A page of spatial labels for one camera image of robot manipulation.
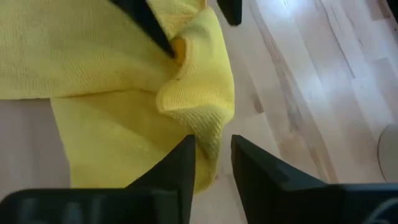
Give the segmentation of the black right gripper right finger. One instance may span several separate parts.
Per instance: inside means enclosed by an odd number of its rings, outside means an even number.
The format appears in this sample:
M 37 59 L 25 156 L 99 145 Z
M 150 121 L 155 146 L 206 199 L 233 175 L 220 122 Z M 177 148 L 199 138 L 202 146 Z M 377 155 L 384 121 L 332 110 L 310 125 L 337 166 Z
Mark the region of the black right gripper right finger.
M 231 162 L 248 223 L 397 223 L 397 184 L 327 184 L 240 135 Z

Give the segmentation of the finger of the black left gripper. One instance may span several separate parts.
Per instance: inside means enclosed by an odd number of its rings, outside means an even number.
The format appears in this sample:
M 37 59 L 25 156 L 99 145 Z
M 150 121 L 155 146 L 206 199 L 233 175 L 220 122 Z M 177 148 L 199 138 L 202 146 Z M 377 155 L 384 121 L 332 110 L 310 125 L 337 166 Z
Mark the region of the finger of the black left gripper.
M 171 58 L 175 51 L 146 0 L 111 0 L 124 11 L 141 29 Z
M 228 24 L 238 26 L 242 22 L 242 0 L 217 0 Z

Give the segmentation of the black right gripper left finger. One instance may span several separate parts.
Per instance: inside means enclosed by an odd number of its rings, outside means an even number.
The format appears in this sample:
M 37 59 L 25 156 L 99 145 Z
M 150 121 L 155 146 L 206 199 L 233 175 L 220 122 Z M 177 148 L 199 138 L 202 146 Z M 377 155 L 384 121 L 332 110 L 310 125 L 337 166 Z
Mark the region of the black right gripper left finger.
M 28 189 L 1 201 L 1 223 L 188 223 L 195 181 L 195 138 L 122 189 Z

